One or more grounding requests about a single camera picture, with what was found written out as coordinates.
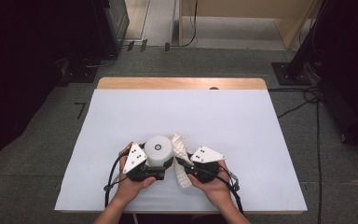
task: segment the hand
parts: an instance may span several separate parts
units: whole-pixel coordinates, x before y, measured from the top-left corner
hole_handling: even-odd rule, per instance
[[[131,148],[132,143],[129,143],[123,150],[119,152],[119,155],[127,151],[129,148]],[[122,157],[119,161],[119,170],[120,170],[120,177],[119,179],[121,181],[118,183],[117,191],[115,196],[113,197],[112,201],[115,201],[116,203],[119,203],[120,205],[127,206],[132,200],[136,198],[136,196],[139,194],[139,192],[142,189],[148,188],[150,185],[152,185],[155,181],[155,177],[148,177],[142,182],[132,182],[127,178],[125,174],[123,174],[123,168],[126,163],[126,157]]]
[[[226,163],[224,161],[218,161],[217,162],[221,167],[228,170]],[[219,172],[218,176],[229,181],[229,176],[226,171],[223,169]],[[194,187],[201,189],[208,200],[219,210],[221,210],[221,207],[225,204],[232,203],[230,191],[226,184],[224,184],[219,179],[215,178],[213,181],[202,184],[199,182],[199,180],[194,177],[193,175],[188,175],[188,178],[190,179],[191,183]]]

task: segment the gray floor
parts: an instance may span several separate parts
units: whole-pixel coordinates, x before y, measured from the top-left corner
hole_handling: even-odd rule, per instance
[[[122,50],[99,69],[94,83],[57,87],[25,133],[0,152],[0,224],[92,223],[98,214],[54,211],[60,184],[87,109],[101,77],[261,77],[279,88],[271,62],[289,62],[291,50],[171,49]],[[304,102],[301,93],[271,92],[277,115]],[[358,146],[342,145],[339,130],[320,103],[322,223],[358,223]],[[280,118],[309,211],[301,215],[249,215],[252,223],[317,223],[319,187],[316,105],[305,105]]]

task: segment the white table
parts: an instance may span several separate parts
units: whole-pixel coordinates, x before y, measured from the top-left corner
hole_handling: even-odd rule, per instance
[[[227,157],[228,168],[240,180],[245,213],[307,210],[262,79],[123,77],[102,79],[93,93],[55,210],[102,211],[103,187],[118,152],[130,141],[143,143],[176,132],[193,152],[205,145]],[[165,179],[141,191],[126,212],[194,214],[216,209],[199,189],[180,189],[170,168]]]

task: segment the person's right hand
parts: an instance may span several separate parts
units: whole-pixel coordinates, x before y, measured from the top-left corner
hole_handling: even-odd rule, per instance
[[[228,171],[228,168],[226,166],[226,163],[224,161],[218,161],[217,162],[221,167],[225,168],[226,171]],[[220,168],[220,172],[218,176],[229,181],[228,173],[224,169]],[[199,182],[199,180],[194,177],[193,175],[188,175],[188,178],[190,179],[191,183],[194,187],[201,189],[208,200],[217,208],[221,209],[224,204],[232,203],[231,195],[228,187],[226,184],[224,184],[219,179],[215,178],[213,181],[202,184]]]

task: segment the black tripod base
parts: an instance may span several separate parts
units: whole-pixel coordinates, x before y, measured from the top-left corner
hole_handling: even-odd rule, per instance
[[[282,86],[310,86],[310,78],[306,75],[299,74],[295,77],[290,76],[287,72],[287,65],[289,63],[271,63],[274,69],[275,76]]]

